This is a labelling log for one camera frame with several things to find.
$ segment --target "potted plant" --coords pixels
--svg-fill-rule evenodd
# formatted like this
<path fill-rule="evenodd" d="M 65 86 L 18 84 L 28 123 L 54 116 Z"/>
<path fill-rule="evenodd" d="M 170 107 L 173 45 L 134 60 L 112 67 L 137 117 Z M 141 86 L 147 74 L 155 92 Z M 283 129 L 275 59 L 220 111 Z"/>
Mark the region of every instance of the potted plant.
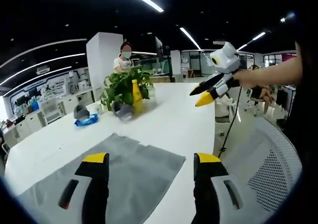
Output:
<path fill-rule="evenodd" d="M 125 105 L 133 105 L 133 85 L 132 80 L 136 79 L 143 99 L 149 99 L 148 87 L 153 84 L 150 81 L 151 73 L 142 66 L 133 67 L 129 71 L 112 73 L 104 81 L 106 86 L 100 101 L 107 106 L 109 111 L 112 110 L 111 104 L 119 102 Z"/>

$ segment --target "black cable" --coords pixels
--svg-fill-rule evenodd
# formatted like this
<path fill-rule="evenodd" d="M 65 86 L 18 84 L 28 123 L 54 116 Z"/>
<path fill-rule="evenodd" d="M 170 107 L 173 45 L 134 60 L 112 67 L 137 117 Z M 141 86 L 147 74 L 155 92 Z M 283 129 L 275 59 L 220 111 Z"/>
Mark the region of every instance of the black cable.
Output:
<path fill-rule="evenodd" d="M 237 116 L 237 113 L 238 113 L 238 109 L 239 109 L 239 106 L 238 106 L 238 105 L 239 105 L 239 98 L 240 98 L 240 93 L 241 93 L 241 91 L 242 91 L 242 87 L 240 87 L 240 89 L 239 89 L 238 101 L 237 101 L 237 107 L 236 107 L 236 109 L 235 109 L 235 114 L 234 114 L 234 116 L 233 116 L 233 120 L 232 120 L 232 122 L 231 122 L 231 124 L 230 124 L 230 127 L 229 127 L 229 130 L 228 130 L 228 132 L 227 132 L 227 135 L 225 136 L 225 140 L 224 140 L 224 142 L 223 142 L 222 148 L 220 148 L 220 153 L 219 153 L 218 158 L 220 158 L 221 154 L 227 149 L 227 148 L 225 148 L 225 143 L 227 142 L 227 139 L 228 139 L 228 137 L 229 137 L 230 130 L 231 130 L 231 128 L 232 128 L 232 125 L 233 125 L 234 120 L 235 120 L 235 118 L 236 118 L 236 116 Z"/>

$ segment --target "white cabinet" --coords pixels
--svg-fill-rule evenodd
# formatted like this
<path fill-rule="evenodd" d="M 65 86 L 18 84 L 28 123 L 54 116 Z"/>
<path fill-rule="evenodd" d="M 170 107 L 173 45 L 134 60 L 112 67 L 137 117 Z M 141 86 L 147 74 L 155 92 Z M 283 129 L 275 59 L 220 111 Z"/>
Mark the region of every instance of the white cabinet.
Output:
<path fill-rule="evenodd" d="M 25 117 L 25 121 L 31 133 L 35 133 L 42 128 L 42 124 L 40 122 L 38 114 L 39 112 L 32 112 Z"/>
<path fill-rule="evenodd" d="M 18 131 L 21 140 L 31 135 L 31 131 L 26 123 L 26 120 L 23 120 L 19 124 L 17 124 L 16 130 Z"/>
<path fill-rule="evenodd" d="M 78 99 L 74 95 L 66 96 L 63 98 L 64 108 L 66 114 L 74 112 L 74 108 L 78 105 Z"/>

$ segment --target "gray cloth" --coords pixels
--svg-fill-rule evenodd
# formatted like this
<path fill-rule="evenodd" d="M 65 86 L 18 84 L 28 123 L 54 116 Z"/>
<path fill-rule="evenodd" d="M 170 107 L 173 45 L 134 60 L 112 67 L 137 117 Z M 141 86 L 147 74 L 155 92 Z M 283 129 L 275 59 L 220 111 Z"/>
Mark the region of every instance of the gray cloth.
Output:
<path fill-rule="evenodd" d="M 34 184 L 18 198 L 39 223 L 80 224 L 90 178 L 74 175 L 89 154 L 109 153 L 107 224 L 141 224 L 164 197 L 185 157 L 112 134 L 100 144 Z M 79 181 L 69 208 L 58 203 L 71 179 Z"/>

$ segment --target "white shirt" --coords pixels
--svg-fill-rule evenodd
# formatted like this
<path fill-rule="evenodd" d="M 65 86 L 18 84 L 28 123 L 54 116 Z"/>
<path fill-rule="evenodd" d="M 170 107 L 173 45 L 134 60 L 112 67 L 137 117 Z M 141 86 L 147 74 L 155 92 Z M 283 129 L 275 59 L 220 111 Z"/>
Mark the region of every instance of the white shirt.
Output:
<path fill-rule="evenodd" d="M 114 69 L 116 69 L 118 65 L 120 65 L 123 70 L 129 70 L 134 66 L 134 63 L 130 59 L 123 61 L 118 57 L 114 60 Z"/>

